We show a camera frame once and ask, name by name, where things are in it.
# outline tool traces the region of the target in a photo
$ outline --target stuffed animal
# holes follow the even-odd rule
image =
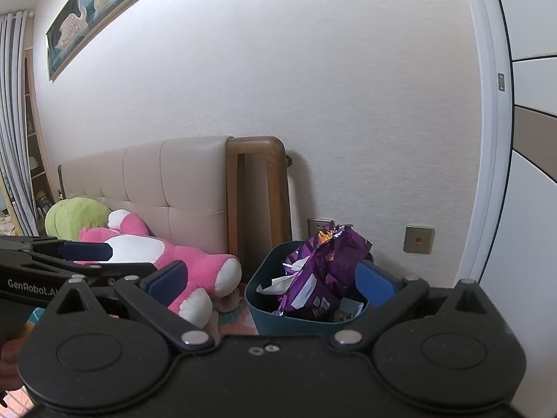
[[[228,312],[240,304],[242,268],[237,258],[208,255],[151,237],[146,224],[127,210],[111,212],[108,228],[83,228],[79,240],[109,244],[112,258],[108,262],[151,262],[159,269],[174,260],[184,261],[188,285],[168,308],[199,328],[207,325],[213,309]]]
[[[95,199],[62,199],[46,214],[46,233],[51,237],[77,241],[80,231],[85,227],[106,227],[109,214],[110,209]]]

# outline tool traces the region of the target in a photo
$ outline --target white plush belly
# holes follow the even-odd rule
[[[108,262],[155,262],[164,252],[164,243],[141,235],[122,234],[107,240],[112,247]]]

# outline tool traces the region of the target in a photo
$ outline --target curtain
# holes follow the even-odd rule
[[[27,11],[0,16],[0,170],[23,235],[38,235],[22,87],[26,20]]]

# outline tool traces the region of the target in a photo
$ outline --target framed painting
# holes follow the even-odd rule
[[[48,77],[54,80],[102,28],[137,0],[69,0],[46,33]]]

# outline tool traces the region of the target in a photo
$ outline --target green plush toy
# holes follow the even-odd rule
[[[46,233],[65,240],[79,240],[83,228],[106,228],[111,210],[91,198],[62,199],[45,218]]]

